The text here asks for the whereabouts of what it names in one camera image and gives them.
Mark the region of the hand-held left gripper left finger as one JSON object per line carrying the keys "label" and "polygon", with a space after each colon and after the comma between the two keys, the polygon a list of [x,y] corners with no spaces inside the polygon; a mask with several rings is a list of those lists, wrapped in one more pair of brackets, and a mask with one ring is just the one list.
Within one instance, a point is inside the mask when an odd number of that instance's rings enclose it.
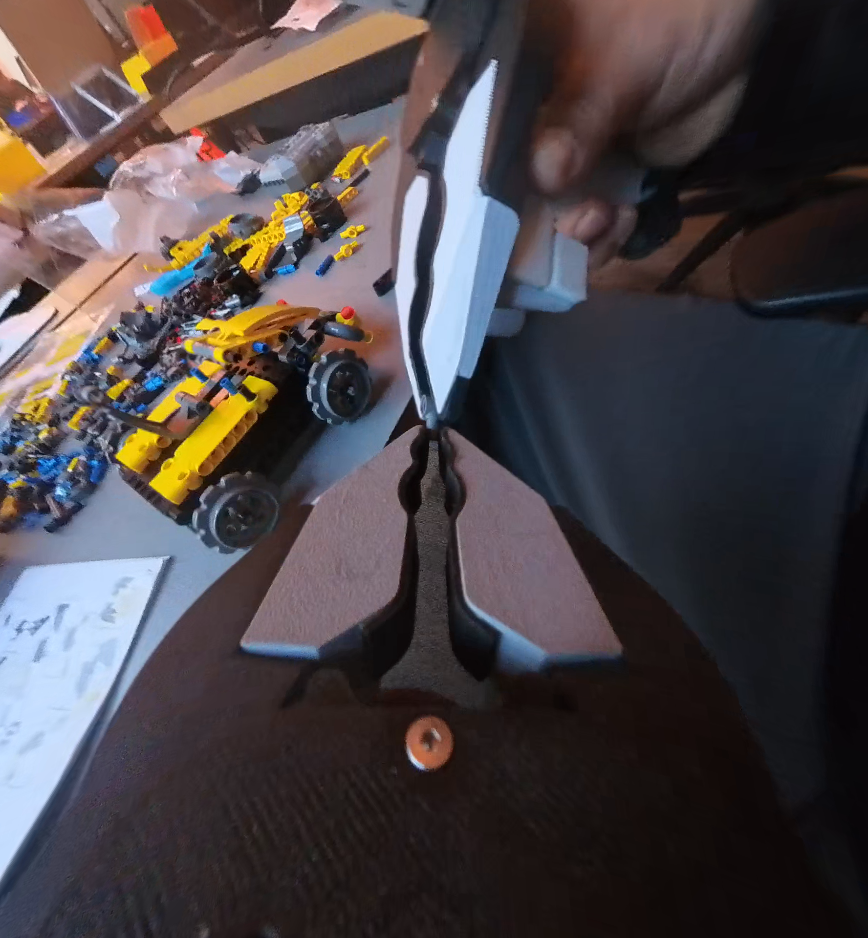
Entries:
{"label": "hand-held left gripper left finger", "polygon": [[406,607],[414,556],[412,491],[428,433],[401,434],[323,492],[240,639],[287,661],[371,660],[372,639]]}

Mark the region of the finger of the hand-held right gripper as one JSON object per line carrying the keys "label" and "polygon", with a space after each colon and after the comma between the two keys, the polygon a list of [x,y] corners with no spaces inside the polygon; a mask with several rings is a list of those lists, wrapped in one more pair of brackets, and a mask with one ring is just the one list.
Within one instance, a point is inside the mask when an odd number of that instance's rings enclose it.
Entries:
{"label": "finger of the hand-held right gripper", "polygon": [[412,349],[417,346],[419,335],[417,327],[412,326],[412,304],[419,282],[418,245],[428,209],[428,191],[428,176],[421,172],[408,184],[396,217],[396,220],[400,221],[400,230],[395,243],[397,252],[393,264],[395,304],[402,354],[414,402],[418,397],[427,394],[428,381],[424,375],[423,356]]}
{"label": "finger of the hand-held right gripper", "polygon": [[444,207],[420,336],[426,393],[436,402],[440,424],[458,381],[473,374],[521,226],[519,213],[488,195],[482,182],[498,73],[492,58],[474,82],[440,172]]}

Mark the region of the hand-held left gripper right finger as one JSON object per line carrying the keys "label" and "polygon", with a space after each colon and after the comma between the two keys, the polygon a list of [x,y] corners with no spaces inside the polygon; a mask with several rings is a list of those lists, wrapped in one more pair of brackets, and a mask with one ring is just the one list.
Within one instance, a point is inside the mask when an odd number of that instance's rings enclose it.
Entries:
{"label": "hand-held left gripper right finger", "polygon": [[440,434],[453,651],[470,674],[546,674],[624,649],[545,499],[452,429]]}

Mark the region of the grey desk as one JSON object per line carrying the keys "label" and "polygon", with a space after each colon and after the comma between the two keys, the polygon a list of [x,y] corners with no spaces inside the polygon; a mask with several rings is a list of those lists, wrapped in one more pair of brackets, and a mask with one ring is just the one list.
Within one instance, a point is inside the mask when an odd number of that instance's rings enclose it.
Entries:
{"label": "grey desk", "polygon": [[[280,482],[280,490],[291,496],[294,507],[310,504],[334,482],[377,455],[412,395],[393,297],[379,298],[372,289],[373,281],[390,266],[393,193],[404,103],[404,99],[395,100],[346,116],[338,123],[341,139],[349,147],[363,142],[373,144],[381,136],[387,136],[390,142],[360,187],[360,194],[350,204],[356,220],[369,227],[367,243],[352,259],[335,264],[325,277],[316,277],[314,270],[326,251],[314,249],[304,258],[298,273],[276,277],[265,288],[267,300],[283,298],[326,310],[353,306],[374,334],[366,352],[375,388],[369,413],[347,427],[311,431],[289,456],[288,463],[278,468],[279,477],[287,478],[287,483]],[[76,760],[6,873],[0,897],[18,876],[21,863],[42,845],[49,826],[72,804],[93,752],[149,656],[210,585],[243,556],[243,553],[222,555],[203,546],[188,528],[165,518],[130,489],[116,470],[109,473],[88,508],[61,532],[41,533],[33,529],[0,534],[0,604],[29,567],[159,556],[168,557],[169,562],[112,693]]]}

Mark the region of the person's right hand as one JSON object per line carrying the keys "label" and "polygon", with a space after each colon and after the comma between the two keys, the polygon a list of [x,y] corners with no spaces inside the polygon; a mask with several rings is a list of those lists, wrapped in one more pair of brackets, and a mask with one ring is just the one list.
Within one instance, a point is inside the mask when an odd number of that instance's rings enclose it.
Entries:
{"label": "person's right hand", "polygon": [[752,1],[531,2],[553,84],[531,146],[534,187],[557,228],[605,265],[637,220],[632,205],[591,194],[612,151],[655,166],[702,154],[733,120],[764,21]]}

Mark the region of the grey brick battery box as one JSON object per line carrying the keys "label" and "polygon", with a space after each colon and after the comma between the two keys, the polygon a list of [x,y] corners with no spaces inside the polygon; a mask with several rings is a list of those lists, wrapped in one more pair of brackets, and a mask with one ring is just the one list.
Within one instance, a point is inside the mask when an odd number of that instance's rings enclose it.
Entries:
{"label": "grey brick battery box", "polygon": [[262,186],[301,192],[323,181],[344,158],[345,149],[332,121],[309,124],[267,158],[257,171]]}

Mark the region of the yellow brick toy vehicle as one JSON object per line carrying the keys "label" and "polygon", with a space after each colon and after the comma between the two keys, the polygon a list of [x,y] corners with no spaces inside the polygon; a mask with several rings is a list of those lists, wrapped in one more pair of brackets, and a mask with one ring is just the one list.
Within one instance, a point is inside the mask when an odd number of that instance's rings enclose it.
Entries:
{"label": "yellow brick toy vehicle", "polygon": [[281,513],[274,474],[318,424],[347,426],[372,401],[369,344],[352,306],[279,302],[200,320],[179,345],[188,365],[115,454],[122,480],[220,554],[256,546]]}

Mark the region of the wood-edged table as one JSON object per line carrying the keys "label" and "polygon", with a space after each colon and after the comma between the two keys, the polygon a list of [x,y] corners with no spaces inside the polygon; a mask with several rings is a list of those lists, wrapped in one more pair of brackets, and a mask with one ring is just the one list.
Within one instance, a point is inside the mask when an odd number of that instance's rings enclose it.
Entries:
{"label": "wood-edged table", "polygon": [[370,111],[408,89],[428,20],[344,5],[314,31],[240,48],[159,112],[174,134],[255,129],[267,142],[300,126]]}

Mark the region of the paper sheet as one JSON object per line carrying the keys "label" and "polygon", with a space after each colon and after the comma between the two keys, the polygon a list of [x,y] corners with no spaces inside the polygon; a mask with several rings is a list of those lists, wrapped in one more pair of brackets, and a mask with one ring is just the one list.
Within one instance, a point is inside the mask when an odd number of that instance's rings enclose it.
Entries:
{"label": "paper sheet", "polygon": [[344,6],[341,1],[294,1],[272,23],[272,30],[316,32],[320,24]]}

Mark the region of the pile of small brick pieces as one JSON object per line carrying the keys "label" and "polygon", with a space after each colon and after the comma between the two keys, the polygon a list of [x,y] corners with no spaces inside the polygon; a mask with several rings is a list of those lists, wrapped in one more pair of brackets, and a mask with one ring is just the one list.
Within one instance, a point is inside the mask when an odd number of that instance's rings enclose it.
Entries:
{"label": "pile of small brick pieces", "polygon": [[25,393],[0,432],[0,533],[60,531],[111,467],[120,475],[115,454],[130,430],[123,415],[146,417],[186,376],[178,348],[187,333],[202,319],[271,305],[258,304],[269,280],[295,273],[313,247],[353,224],[348,205],[387,146],[382,137],[351,149],[329,188],[321,181],[284,194],[269,217],[233,214],[192,240],[164,238],[162,272],[173,276],[172,291],[154,306],[123,311],[55,378]]}

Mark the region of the open instruction booklet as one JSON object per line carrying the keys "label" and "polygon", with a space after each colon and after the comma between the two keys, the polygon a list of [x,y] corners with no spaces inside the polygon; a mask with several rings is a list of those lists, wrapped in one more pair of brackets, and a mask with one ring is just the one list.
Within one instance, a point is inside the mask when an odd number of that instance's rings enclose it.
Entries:
{"label": "open instruction booklet", "polygon": [[29,567],[0,604],[0,885],[103,711],[168,562]]}

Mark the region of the orange and yellow bins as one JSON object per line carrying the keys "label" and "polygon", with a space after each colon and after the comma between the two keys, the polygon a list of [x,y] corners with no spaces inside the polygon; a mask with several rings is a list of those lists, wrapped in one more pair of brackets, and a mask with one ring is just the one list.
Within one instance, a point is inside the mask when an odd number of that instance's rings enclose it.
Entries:
{"label": "orange and yellow bins", "polygon": [[124,19],[135,52],[122,63],[123,77],[136,94],[145,98],[150,94],[145,75],[176,53],[178,45],[153,4],[137,3],[127,6]]}

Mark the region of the clear acrylic box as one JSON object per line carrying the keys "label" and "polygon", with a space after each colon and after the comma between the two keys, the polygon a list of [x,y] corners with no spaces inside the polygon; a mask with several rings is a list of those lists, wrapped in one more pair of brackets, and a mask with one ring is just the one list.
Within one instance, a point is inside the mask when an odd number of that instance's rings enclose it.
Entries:
{"label": "clear acrylic box", "polygon": [[50,98],[70,134],[86,143],[116,127],[145,102],[123,76],[103,64],[87,67]]}

